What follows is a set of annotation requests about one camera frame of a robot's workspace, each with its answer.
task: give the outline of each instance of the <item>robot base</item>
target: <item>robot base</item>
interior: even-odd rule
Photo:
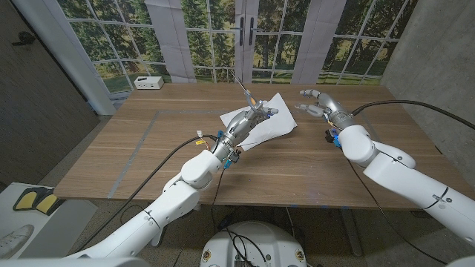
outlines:
[[[298,241],[275,225],[247,221],[235,223],[227,229],[249,238],[262,251],[267,265],[259,250],[248,240],[242,239],[246,246],[247,260],[254,266],[307,266],[303,249]],[[230,234],[232,237],[235,236],[232,233],[220,231],[207,242],[201,256],[200,267],[249,266],[236,252],[232,239],[229,237]],[[239,237],[236,237],[235,244],[241,254],[244,254],[244,246]]]

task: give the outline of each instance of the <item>sheet of paper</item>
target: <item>sheet of paper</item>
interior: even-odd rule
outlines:
[[[279,113],[259,123],[254,129],[252,129],[249,136],[239,144],[239,146],[241,146],[245,151],[274,137],[288,134],[297,126],[289,108],[285,105],[285,102],[279,93],[275,94],[270,101],[264,101],[263,106],[265,108],[277,108]],[[232,118],[234,118],[238,113],[250,109],[250,107],[244,107],[221,115],[221,121],[223,121],[224,125],[228,127]]]

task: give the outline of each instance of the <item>metallic hand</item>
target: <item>metallic hand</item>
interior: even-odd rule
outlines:
[[[313,96],[318,101],[315,103],[316,105],[296,104],[296,108],[305,110],[312,116],[324,117],[333,127],[339,130],[355,124],[350,113],[343,108],[340,102],[335,101],[328,94],[313,89],[302,90],[300,94],[309,98]]]
[[[244,95],[251,109],[241,111],[232,118],[223,136],[212,146],[211,151],[219,160],[227,158],[233,152],[233,148],[244,141],[257,124],[279,112],[276,108],[265,108],[262,100],[256,101],[251,92],[240,83],[240,80],[238,78],[236,80],[244,89]]]

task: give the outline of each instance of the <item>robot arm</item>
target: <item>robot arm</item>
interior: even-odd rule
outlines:
[[[158,245],[164,227],[198,205],[199,191],[209,187],[212,174],[218,172],[222,163],[226,159],[237,162],[239,153],[234,152],[234,147],[245,140],[258,123],[278,112],[263,108],[262,101],[256,102],[250,93],[246,96],[248,101],[253,100],[253,103],[249,101],[251,109],[234,117],[210,151],[204,150],[186,162],[152,204],[102,242],[67,258],[130,257],[137,255],[150,240],[152,245]]]
[[[331,96],[316,90],[301,91],[301,94],[316,97],[318,104],[296,107],[324,117],[338,134],[345,157],[366,168],[366,176],[414,202],[475,246],[475,201],[414,170],[416,162],[404,151],[371,140],[368,132]]]

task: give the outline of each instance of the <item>yellow object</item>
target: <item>yellow object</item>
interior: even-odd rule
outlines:
[[[36,209],[44,214],[48,213],[48,210],[56,203],[58,197],[51,194],[46,196],[37,206]]]
[[[16,203],[14,210],[31,209],[33,207],[33,203],[35,202],[35,199],[36,199],[37,196],[38,196],[38,194],[36,192],[26,193],[18,201],[18,203]]]
[[[254,100],[252,97],[251,97],[250,99],[251,99],[251,103],[252,103],[252,105],[255,105],[255,100]]]

